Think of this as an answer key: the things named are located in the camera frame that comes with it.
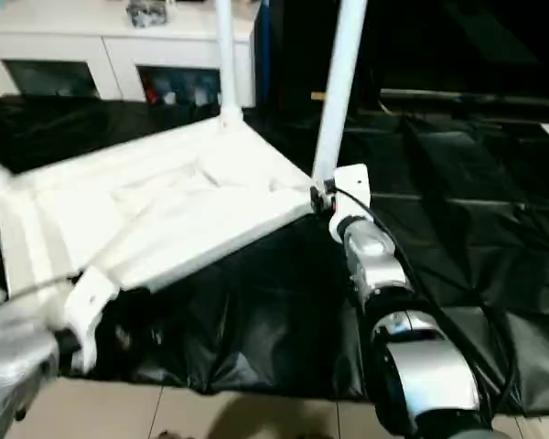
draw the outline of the white pipe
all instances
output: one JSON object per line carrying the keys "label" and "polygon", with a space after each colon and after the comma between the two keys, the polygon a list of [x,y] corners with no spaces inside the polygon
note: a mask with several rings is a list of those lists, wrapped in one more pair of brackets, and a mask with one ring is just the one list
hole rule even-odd
{"label": "white pipe", "polygon": [[232,118],[242,119],[242,111],[236,102],[231,0],[216,0],[216,9],[220,44],[221,118],[227,123]]}
{"label": "white pipe", "polygon": [[313,165],[313,179],[318,183],[332,178],[338,163],[367,3],[368,0],[343,0],[339,9],[326,102]]}

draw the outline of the black cable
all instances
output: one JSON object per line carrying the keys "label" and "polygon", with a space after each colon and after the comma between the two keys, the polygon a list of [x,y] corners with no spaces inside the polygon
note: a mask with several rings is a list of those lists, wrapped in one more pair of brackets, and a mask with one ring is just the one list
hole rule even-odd
{"label": "black cable", "polygon": [[[389,238],[393,241],[394,247],[399,252],[399,256],[401,257],[404,269],[406,271],[406,274],[409,276],[409,280],[411,282],[411,285],[412,285],[414,291],[423,292],[425,290],[425,288],[423,287],[423,285],[419,281],[419,278],[417,277],[416,272],[413,269],[413,265],[411,264],[411,262],[409,261],[409,259],[406,256],[406,254],[404,253],[403,247],[401,247],[401,245],[399,244],[399,241],[393,235],[391,230],[386,226],[384,221],[382,221],[382,219],[376,213],[374,213],[374,211],[372,209],[370,209],[369,206],[366,206],[359,199],[354,197],[350,192],[347,192],[347,191],[343,190],[341,187],[335,186],[335,183],[329,182],[328,183],[328,188],[329,188],[330,192],[334,192],[334,191],[339,192],[340,194],[343,194],[346,197],[350,198],[352,201],[354,201],[356,204],[358,204],[358,206],[360,206],[366,213],[368,213],[374,219],[374,222],[378,225],[378,227],[384,233],[386,233],[389,236]],[[431,299],[430,294],[424,294],[424,296],[426,298]],[[456,324],[453,321],[451,321],[451,318],[445,312],[443,312],[443,310],[439,307],[439,305],[435,302],[434,302],[434,305],[436,306],[436,309],[439,311],[440,315],[450,322],[452,328],[454,328],[454,327],[457,328]],[[517,364],[516,351],[514,349],[514,344],[512,342],[512,336],[511,336],[510,330],[499,319],[499,317],[494,313],[494,311],[490,310],[486,306],[486,304],[484,304],[483,301],[481,301],[481,304],[479,305],[479,307],[481,308],[482,312],[484,313],[484,316],[486,317],[486,319],[493,325],[493,327],[496,328],[497,332],[501,336],[501,342],[506,347],[507,356],[509,357],[508,372],[506,374],[504,385],[502,386],[499,397],[498,397],[497,401],[494,404],[491,405],[490,409],[488,410],[488,413],[486,415],[482,414],[482,416],[487,417],[488,422],[491,423],[492,419],[494,419],[494,416],[502,409],[502,407],[506,404],[509,396],[511,395],[512,387],[513,387],[515,381],[517,380],[517,376],[518,376],[518,364]],[[462,337],[464,337],[463,334],[461,333],[461,330],[459,330],[458,332],[460,333],[460,335]],[[467,359],[467,360],[468,360],[468,364],[473,369],[472,371],[474,372],[474,375],[476,375],[476,377],[477,377],[477,381],[479,381],[478,380],[477,370],[475,370],[475,368],[478,365],[474,364],[473,359],[472,360]]]}

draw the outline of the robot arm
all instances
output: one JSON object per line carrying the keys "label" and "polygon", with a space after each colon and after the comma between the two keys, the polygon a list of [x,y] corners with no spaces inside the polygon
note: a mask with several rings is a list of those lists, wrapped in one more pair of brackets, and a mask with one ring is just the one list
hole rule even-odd
{"label": "robot arm", "polygon": [[44,385],[59,375],[61,359],[87,372],[96,361],[95,328],[118,287],[95,269],[88,269],[64,301],[65,328],[47,327],[28,319],[17,300],[0,305],[0,439],[12,422],[24,418]]}
{"label": "robot arm", "polygon": [[365,381],[382,425],[405,437],[505,438],[481,420],[470,366],[429,307],[415,305],[395,243],[364,209],[370,201],[366,166],[338,168],[326,191],[335,195],[329,231],[344,246],[370,331],[362,337]]}

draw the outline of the tile floor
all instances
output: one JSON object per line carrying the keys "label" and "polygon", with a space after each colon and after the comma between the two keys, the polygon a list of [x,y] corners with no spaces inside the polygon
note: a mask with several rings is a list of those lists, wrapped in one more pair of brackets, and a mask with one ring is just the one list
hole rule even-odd
{"label": "tile floor", "polygon": [[[511,439],[549,439],[549,420],[500,417]],[[374,408],[350,402],[303,401],[81,380],[57,380],[43,390],[7,439],[148,439],[164,431],[192,439],[389,439]]]}

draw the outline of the black plastic sheet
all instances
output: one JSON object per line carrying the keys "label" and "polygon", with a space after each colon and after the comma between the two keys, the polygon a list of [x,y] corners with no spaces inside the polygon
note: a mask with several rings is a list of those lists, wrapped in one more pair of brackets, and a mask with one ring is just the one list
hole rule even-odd
{"label": "black plastic sheet", "polygon": [[[0,161],[15,172],[205,117],[120,102],[0,101]],[[248,113],[248,123],[307,172],[318,120]],[[473,347],[495,398],[511,329],[519,376],[509,413],[549,414],[549,136],[537,125],[408,117],[350,120],[340,164],[365,163],[371,204],[424,288]],[[361,338],[341,248],[300,219],[150,295],[105,309],[91,378],[366,399]]]}

